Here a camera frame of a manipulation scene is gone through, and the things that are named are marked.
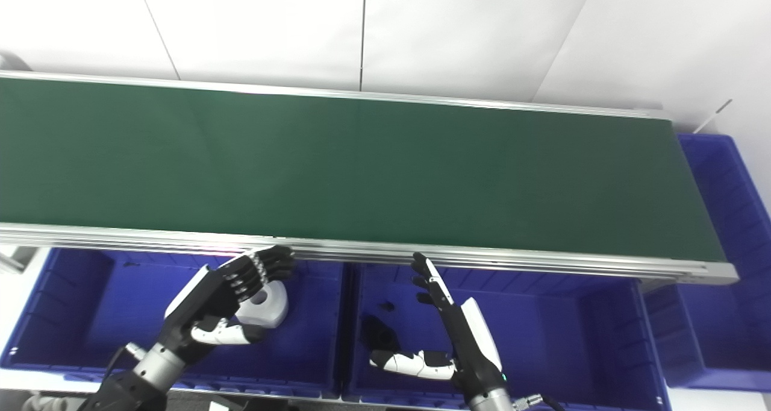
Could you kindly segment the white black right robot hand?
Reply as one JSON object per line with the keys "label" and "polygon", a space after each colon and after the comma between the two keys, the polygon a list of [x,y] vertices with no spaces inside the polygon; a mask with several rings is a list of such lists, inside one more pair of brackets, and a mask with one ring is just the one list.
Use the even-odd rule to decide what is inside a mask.
{"label": "white black right robot hand", "polygon": [[417,300],[435,307],[447,336],[452,356],[438,351],[373,350],[370,365],[416,378],[450,381],[471,409],[482,405],[511,405],[503,365],[490,329],[474,298],[455,303],[436,266],[420,252],[413,253],[413,283],[422,288]]}

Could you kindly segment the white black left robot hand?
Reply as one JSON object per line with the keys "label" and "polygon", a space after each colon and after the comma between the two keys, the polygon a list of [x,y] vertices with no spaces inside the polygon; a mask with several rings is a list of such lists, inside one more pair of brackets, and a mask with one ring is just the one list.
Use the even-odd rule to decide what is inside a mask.
{"label": "white black left robot hand", "polygon": [[266,328],[234,318],[240,305],[265,285],[289,279],[295,265],[291,247],[274,245],[243,252],[215,269],[203,266],[170,305],[157,337],[158,351],[194,365],[217,346],[261,342]]}

